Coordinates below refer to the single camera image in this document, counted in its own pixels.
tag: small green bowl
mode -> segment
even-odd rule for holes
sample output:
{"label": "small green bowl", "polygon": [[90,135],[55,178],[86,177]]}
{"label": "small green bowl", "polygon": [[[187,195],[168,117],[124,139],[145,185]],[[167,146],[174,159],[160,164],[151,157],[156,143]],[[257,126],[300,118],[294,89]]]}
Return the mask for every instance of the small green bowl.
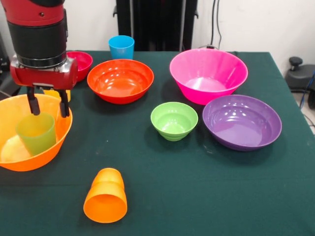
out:
{"label": "small green bowl", "polygon": [[151,122],[166,140],[179,141],[196,127],[198,114],[184,103],[166,102],[154,108]]}

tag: plastic cup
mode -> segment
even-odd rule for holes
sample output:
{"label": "plastic cup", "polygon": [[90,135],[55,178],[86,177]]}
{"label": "plastic cup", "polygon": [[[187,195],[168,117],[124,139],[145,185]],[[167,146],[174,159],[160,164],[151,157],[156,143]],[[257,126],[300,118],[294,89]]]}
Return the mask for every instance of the plastic cup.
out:
{"label": "plastic cup", "polygon": [[[65,92],[67,93],[68,102],[69,102],[71,100],[71,91],[66,90]],[[55,90],[44,90],[44,94],[56,97],[61,100],[59,93]]]}
{"label": "plastic cup", "polygon": [[103,170],[100,170],[92,183],[92,187],[100,182],[114,182],[125,189],[122,175],[118,170],[113,168],[105,168]]}
{"label": "plastic cup", "polygon": [[133,59],[133,38],[125,35],[118,35],[112,37],[108,41],[108,44],[113,59]]}
{"label": "plastic cup", "polygon": [[113,223],[127,213],[127,199],[121,185],[98,182],[90,189],[83,206],[88,218],[98,223]]}
{"label": "plastic cup", "polygon": [[16,133],[29,153],[34,156],[56,144],[55,119],[48,113],[24,117],[17,124]]}

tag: cup rim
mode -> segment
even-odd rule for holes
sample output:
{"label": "cup rim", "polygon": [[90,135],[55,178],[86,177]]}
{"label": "cup rim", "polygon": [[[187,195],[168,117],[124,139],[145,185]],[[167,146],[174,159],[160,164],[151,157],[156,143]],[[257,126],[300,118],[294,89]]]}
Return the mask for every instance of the cup rim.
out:
{"label": "cup rim", "polygon": [[[90,191],[91,191],[93,188],[100,187],[100,185],[103,185],[103,184],[112,184],[112,185],[115,185],[115,186],[121,188],[121,190],[123,191],[123,193],[124,193],[124,195],[125,195],[125,198],[126,198],[125,190],[124,190],[119,184],[117,184],[117,183],[115,183],[115,182],[106,182],[106,183],[105,183],[105,182],[99,182],[99,183],[96,183],[96,185],[94,185],[94,186],[92,186],[92,187],[90,188],[90,190],[89,190],[89,192],[88,192],[88,194],[87,194],[87,196],[86,196],[86,198],[85,198],[84,204],[83,204],[83,212],[85,213],[85,215],[86,215],[89,219],[91,219],[91,220],[93,220],[93,221],[95,221],[95,222],[98,222],[98,223],[113,223],[113,222],[117,222],[117,221],[121,220],[121,219],[127,214],[127,211],[128,211],[127,199],[122,199],[122,198],[120,198],[119,196],[116,196],[116,195],[110,194],[110,193],[101,193],[101,194],[96,194],[96,195],[89,196]],[[123,203],[124,209],[122,210],[122,216],[121,216],[119,219],[115,219],[115,220],[111,220],[111,221],[106,221],[106,222],[104,222],[104,221],[97,221],[97,220],[94,219],[93,216],[91,216],[90,214],[87,214],[87,212],[86,212],[86,207],[87,207],[88,202],[89,202],[91,199],[93,199],[94,197],[96,197],[96,196],[101,196],[101,195],[114,196],[115,198],[117,198],[119,201],[121,201],[121,202]]]}
{"label": "cup rim", "polygon": [[[24,138],[40,138],[40,137],[44,136],[46,133],[50,132],[53,128],[55,128],[55,125],[56,125],[55,118],[54,118],[51,114],[49,114],[48,112],[41,112],[40,114],[41,114],[41,115],[42,115],[42,114],[48,115],[47,117],[52,118],[52,120],[53,120],[52,126],[51,126],[46,132],[44,132],[43,134],[34,136],[34,137],[30,137],[30,136],[26,136],[26,135],[20,134],[20,132],[18,132],[18,126],[20,125],[20,122],[21,122],[21,121],[20,121],[20,122],[16,125],[16,127],[15,127],[15,132],[16,132],[16,134],[17,134],[18,136],[21,136],[21,137],[24,137]],[[25,116],[25,117],[23,117],[23,118],[30,117],[30,116],[33,116],[33,114],[29,114],[28,116]]]}
{"label": "cup rim", "polygon": [[[124,38],[131,38],[132,39],[132,43],[127,46],[127,47],[114,47],[110,44],[110,40],[114,39],[114,38],[120,38],[120,37],[124,37]],[[113,36],[111,37],[109,40],[108,40],[108,45],[112,48],[115,48],[115,49],[126,49],[126,48],[129,48],[129,47],[132,47],[134,45],[134,39],[128,35],[116,35],[116,36]]]}

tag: purple bowl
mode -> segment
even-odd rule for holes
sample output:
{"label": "purple bowl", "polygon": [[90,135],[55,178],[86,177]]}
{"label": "purple bowl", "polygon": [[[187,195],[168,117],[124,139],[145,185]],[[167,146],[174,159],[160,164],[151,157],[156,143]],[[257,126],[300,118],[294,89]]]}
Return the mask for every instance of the purple bowl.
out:
{"label": "purple bowl", "polygon": [[248,96],[229,95],[209,102],[203,121],[224,146],[252,151],[274,142],[281,134],[278,114],[266,103]]}

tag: table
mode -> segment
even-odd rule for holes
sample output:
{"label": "table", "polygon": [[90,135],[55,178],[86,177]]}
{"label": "table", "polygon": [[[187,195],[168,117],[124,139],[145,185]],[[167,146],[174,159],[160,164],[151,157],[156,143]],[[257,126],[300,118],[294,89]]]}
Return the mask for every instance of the table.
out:
{"label": "table", "polygon": [[[108,52],[89,52],[94,66]],[[109,104],[75,86],[73,125],[58,156],[17,173],[0,169],[0,235],[17,236],[264,236],[315,234],[315,143],[269,53],[237,53],[249,68],[237,94],[256,97],[280,115],[283,131],[253,152],[217,143],[201,119],[203,106],[181,94],[169,73],[175,52],[135,52],[155,74],[148,93],[129,105]],[[169,142],[152,127],[150,113],[179,101],[199,114],[197,127]],[[98,224],[83,213],[97,172],[118,169],[127,215]]]}

